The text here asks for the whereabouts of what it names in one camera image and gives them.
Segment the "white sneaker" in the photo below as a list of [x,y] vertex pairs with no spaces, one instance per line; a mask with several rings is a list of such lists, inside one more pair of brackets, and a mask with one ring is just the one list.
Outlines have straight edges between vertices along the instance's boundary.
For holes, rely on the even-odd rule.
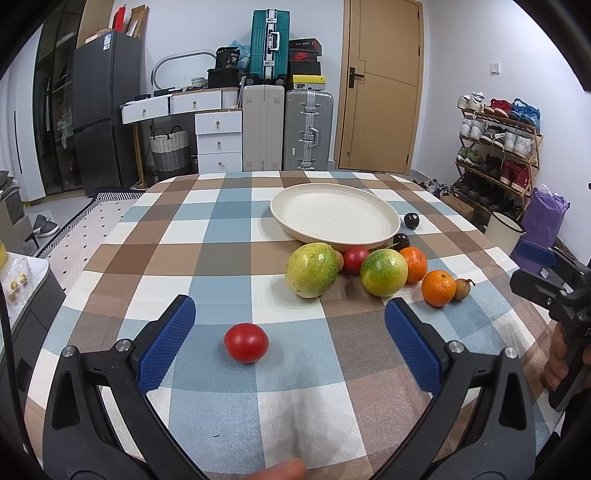
[[520,137],[517,135],[517,140],[515,141],[515,147],[513,151],[515,155],[528,159],[531,156],[531,147],[533,144],[534,141],[532,139]]
[[462,120],[462,127],[460,128],[460,137],[470,138],[470,130],[472,130],[473,124],[474,120],[471,118],[465,118],[464,120]]
[[472,96],[468,100],[467,110],[473,112],[481,112],[483,108],[484,94],[482,92],[473,92]]
[[462,95],[457,101],[457,107],[465,110],[468,106],[468,100],[470,100],[470,95]]
[[506,152],[513,153],[515,151],[515,143],[517,142],[517,135],[511,132],[505,132],[505,148]]
[[486,123],[479,122],[478,120],[474,120],[472,124],[472,129],[470,130],[470,140],[474,140],[475,142],[480,141],[480,136],[484,135],[486,132]]

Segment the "black box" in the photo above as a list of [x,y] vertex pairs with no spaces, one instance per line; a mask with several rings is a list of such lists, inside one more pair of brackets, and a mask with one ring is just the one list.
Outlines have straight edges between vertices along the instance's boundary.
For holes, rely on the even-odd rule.
[[319,61],[290,61],[287,65],[289,75],[322,75]]
[[313,51],[290,50],[290,61],[318,61],[318,54]]
[[319,57],[322,56],[322,45],[315,38],[301,38],[299,40],[290,40],[290,50],[308,50],[314,51]]

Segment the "screw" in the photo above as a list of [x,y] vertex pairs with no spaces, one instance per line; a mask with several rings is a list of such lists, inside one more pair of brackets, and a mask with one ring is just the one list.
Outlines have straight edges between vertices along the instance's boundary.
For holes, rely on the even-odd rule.
[[119,342],[115,344],[115,350],[117,350],[118,352],[126,352],[127,350],[129,350],[129,347],[131,347],[131,341],[127,338],[119,340]]
[[508,346],[507,348],[505,348],[505,355],[507,356],[507,358],[517,358],[517,350],[515,350],[511,346]]
[[65,357],[68,357],[68,356],[74,355],[75,351],[76,351],[75,346],[68,345],[67,347],[64,347],[64,349],[61,351],[61,354]]
[[453,340],[447,344],[449,351],[452,353],[462,353],[465,349],[464,345],[457,340]]

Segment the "cardboard box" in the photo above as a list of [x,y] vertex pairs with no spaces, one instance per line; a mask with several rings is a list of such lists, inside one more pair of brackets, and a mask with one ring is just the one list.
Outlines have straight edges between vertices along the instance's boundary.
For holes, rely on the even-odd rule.
[[449,208],[462,215],[466,220],[472,220],[474,215],[474,208],[464,203],[458,198],[452,197],[451,195],[444,195],[441,197],[441,201],[445,203]]

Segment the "woven basket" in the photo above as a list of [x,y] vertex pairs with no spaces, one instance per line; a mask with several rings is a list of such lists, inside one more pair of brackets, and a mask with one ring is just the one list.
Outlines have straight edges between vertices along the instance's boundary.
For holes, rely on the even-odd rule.
[[150,147],[156,171],[175,171],[191,164],[189,130],[173,133],[175,128],[180,129],[180,126],[175,125],[169,134],[150,137]]

